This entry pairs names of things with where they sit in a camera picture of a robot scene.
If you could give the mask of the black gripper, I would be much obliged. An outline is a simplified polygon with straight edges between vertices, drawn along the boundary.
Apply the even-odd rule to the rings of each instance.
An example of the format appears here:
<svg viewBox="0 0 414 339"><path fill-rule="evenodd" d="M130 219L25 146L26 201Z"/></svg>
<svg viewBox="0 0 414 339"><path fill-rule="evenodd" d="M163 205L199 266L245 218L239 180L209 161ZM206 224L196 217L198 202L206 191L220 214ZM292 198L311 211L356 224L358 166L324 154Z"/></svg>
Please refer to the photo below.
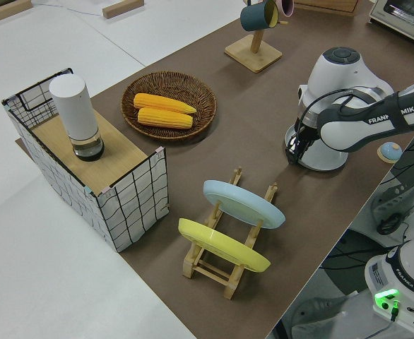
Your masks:
<svg viewBox="0 0 414 339"><path fill-rule="evenodd" d="M289 137L286 145L286 157L290 165L297 164L312 144L321 139L317 129L306 125L299 117L295 122L295 132L296 135Z"/></svg>

